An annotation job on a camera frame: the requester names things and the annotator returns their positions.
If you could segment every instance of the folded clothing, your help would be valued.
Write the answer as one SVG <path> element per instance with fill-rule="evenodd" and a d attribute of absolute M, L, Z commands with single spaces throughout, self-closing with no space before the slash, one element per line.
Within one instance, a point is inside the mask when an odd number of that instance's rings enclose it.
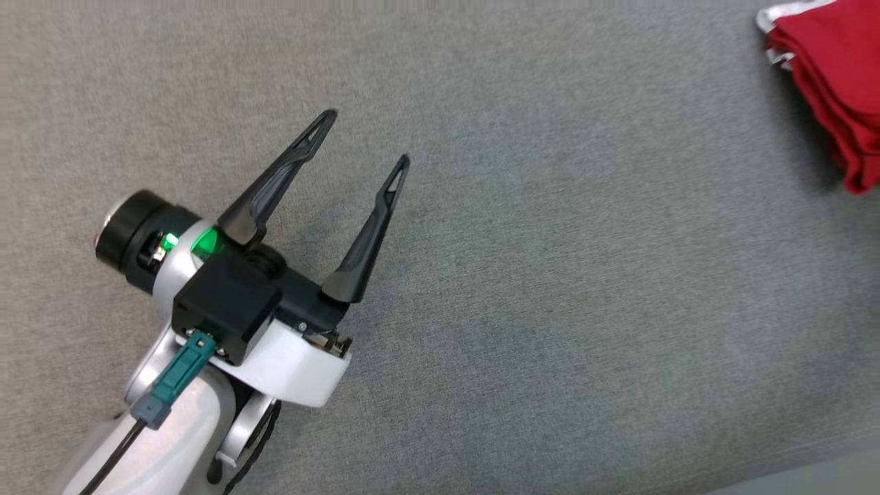
<path fill-rule="evenodd" d="M 836 0 L 774 19 L 769 48 L 786 63 L 854 194 L 880 181 L 880 0 Z"/>

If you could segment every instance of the robotic arm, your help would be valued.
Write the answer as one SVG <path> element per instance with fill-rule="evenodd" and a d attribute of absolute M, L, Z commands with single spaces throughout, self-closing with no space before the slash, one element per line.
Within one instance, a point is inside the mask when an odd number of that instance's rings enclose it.
<path fill-rule="evenodd" d="M 128 382 L 130 415 L 95 429 L 51 494 L 228 493 L 281 403 L 323 406 L 409 169 L 400 157 L 340 267 L 322 285 L 261 243 L 266 222 L 336 119 L 327 110 L 214 224 L 147 190 L 106 216 L 98 259 L 153 296 L 167 323 Z"/>

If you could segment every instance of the green led indicator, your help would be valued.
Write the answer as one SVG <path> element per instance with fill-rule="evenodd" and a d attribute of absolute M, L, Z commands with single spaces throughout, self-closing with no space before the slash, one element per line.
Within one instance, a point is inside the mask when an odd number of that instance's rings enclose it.
<path fill-rule="evenodd" d="M 204 259 L 220 251 L 221 246 L 217 244 L 217 230 L 211 228 L 206 230 L 193 243 L 193 254 Z"/>
<path fill-rule="evenodd" d="M 165 237 L 162 238 L 162 242 L 159 244 L 159 247 L 164 249 L 164 251 L 167 253 L 168 251 L 171 251 L 172 248 L 177 246 L 178 241 L 180 241 L 180 239 L 178 239 L 176 235 L 174 235 L 173 233 L 167 233 Z"/>

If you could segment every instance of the black cable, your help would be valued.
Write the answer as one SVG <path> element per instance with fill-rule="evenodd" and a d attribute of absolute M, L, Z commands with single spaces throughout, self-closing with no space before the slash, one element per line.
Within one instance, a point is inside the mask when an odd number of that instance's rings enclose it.
<path fill-rule="evenodd" d="M 128 433 L 125 435 L 125 438 L 119 442 L 119 445 L 110 454 L 110 457 L 107 457 L 107 460 L 104 462 L 104 465 L 101 466 L 101 469 L 98 469 L 98 473 L 95 474 L 95 477 L 85 486 L 85 488 L 79 492 L 79 495 L 92 495 L 95 490 L 101 485 L 101 482 L 104 481 L 104 478 L 110 474 L 110 471 L 116 467 L 116 463 L 125 455 L 125 452 L 131 447 L 131 444 L 135 443 L 135 439 L 137 436 L 141 434 L 143 428 L 147 425 L 146 421 L 138 419 L 135 422 L 135 425 L 131 427 L 131 430 L 128 430 Z"/>
<path fill-rule="evenodd" d="M 266 442 L 269 440 L 269 437 L 272 436 L 272 431 L 275 429 L 275 421 L 278 420 L 278 414 L 280 412 L 281 401 L 278 401 L 275 403 L 275 407 L 272 408 L 272 411 L 269 413 L 269 420 L 266 422 L 266 431 L 263 432 L 263 435 L 260 437 L 260 443 L 258 443 L 257 446 L 253 448 L 253 452 L 251 453 L 250 457 L 247 458 L 247 461 L 245 461 L 245 465 L 241 467 L 241 469 L 238 471 L 238 473 L 235 474 L 229 484 L 226 485 L 226 490 L 224 490 L 223 492 L 224 495 L 229 495 L 229 492 L 232 491 L 233 488 L 235 488 L 235 485 L 238 484 L 238 482 L 245 477 L 247 471 L 251 470 L 251 466 L 253 466 L 253 464 L 257 462 L 257 459 L 260 457 L 260 453 L 266 446 Z"/>

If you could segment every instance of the gray fabric surface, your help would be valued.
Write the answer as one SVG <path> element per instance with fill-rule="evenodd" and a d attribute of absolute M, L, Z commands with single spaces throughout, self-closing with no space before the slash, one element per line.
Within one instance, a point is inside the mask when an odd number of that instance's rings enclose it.
<path fill-rule="evenodd" d="M 764 4 L 5 3 L 0 491 L 48 485 L 162 323 L 93 259 L 111 204 L 215 218 L 326 107 L 270 224 L 298 269 L 413 168 L 352 366 L 237 493 L 696 493 L 875 442 L 880 204 Z"/>

